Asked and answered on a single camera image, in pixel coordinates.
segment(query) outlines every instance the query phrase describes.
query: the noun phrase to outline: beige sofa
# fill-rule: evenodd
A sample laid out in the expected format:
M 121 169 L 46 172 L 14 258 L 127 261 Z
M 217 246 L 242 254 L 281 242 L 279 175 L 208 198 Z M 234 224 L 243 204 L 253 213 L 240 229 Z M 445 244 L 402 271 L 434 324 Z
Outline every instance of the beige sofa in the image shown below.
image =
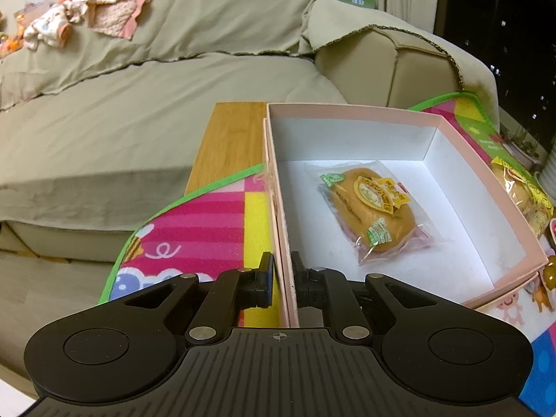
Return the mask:
M 478 60 L 336 0 L 154 0 L 131 41 L 79 26 L 0 80 L 0 250 L 68 259 L 113 261 L 183 194 L 218 101 L 408 108 L 469 90 L 498 123 Z

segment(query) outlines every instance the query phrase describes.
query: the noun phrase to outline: food label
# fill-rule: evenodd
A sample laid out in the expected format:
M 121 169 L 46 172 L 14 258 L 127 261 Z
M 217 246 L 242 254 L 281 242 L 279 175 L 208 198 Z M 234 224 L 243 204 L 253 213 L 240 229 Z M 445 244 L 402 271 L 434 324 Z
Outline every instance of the food label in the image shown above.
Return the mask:
M 369 207 L 393 214 L 394 205 L 386 189 L 366 177 L 359 177 L 353 184 L 355 195 Z
M 353 184 L 355 195 L 365 205 L 381 212 L 393 214 L 394 209 L 411 201 L 408 195 L 398 191 L 391 178 L 370 179 L 359 177 Z
M 386 191 L 391 196 L 394 207 L 400 208 L 403 204 L 411 202 L 411 199 L 407 194 L 398 191 L 396 188 L 396 182 L 394 182 L 394 180 L 390 177 L 378 178 L 375 182 L 383 187 L 386 187 Z
M 320 179 L 330 188 L 334 183 L 343 182 L 346 176 L 343 174 L 323 174 Z
M 371 247 L 392 241 L 392 236 L 388 232 L 384 218 L 379 218 L 372 227 L 367 229 L 367 236 L 369 237 Z

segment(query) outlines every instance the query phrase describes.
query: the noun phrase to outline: packaged snack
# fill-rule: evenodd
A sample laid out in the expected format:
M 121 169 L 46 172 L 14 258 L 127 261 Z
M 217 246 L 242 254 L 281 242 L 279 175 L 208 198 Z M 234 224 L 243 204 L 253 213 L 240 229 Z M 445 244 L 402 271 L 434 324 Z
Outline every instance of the packaged snack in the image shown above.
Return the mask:
M 490 170 L 524 215 L 535 236 L 540 237 L 552 218 L 554 207 L 550 200 L 531 181 L 501 158 L 496 157 L 491 161 Z
M 319 169 L 319 188 L 359 264 L 434 243 L 426 213 L 382 163 Z

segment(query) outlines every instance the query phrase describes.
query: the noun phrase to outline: colorful foam mat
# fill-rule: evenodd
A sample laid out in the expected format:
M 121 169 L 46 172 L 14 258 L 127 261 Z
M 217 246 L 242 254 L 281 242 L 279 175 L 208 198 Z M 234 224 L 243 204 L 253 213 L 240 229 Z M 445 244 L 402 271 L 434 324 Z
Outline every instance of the colorful foam mat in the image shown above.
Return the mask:
M 504 141 L 474 94 L 447 94 L 411 109 L 441 115 L 484 162 L 490 163 L 498 157 L 538 185 L 535 178 L 504 148 Z M 533 370 L 519 398 L 539 416 L 556 417 L 556 313 L 543 306 L 543 302 L 535 299 L 535 293 L 529 294 L 526 289 L 483 311 L 513 324 L 532 342 Z
M 215 280 L 226 270 L 258 268 L 271 251 L 262 164 L 184 196 L 143 224 L 127 241 L 100 303 L 182 273 Z M 270 309 L 247 309 L 242 326 L 279 327 L 280 296 Z

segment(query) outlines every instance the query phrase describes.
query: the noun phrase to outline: pink box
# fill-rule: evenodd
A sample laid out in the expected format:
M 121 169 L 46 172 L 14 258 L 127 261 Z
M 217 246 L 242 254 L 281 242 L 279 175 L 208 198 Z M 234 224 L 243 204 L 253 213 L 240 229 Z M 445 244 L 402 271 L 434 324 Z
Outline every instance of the pink box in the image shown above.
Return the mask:
M 291 251 L 307 268 L 349 280 L 395 277 L 470 308 L 522 287 L 547 263 L 529 226 L 489 167 L 441 116 L 394 108 L 269 104 L 264 122 L 283 324 L 300 325 Z M 306 171 L 309 165 L 382 161 L 445 241 L 363 266 Z M 320 316 L 303 309 L 301 325 Z

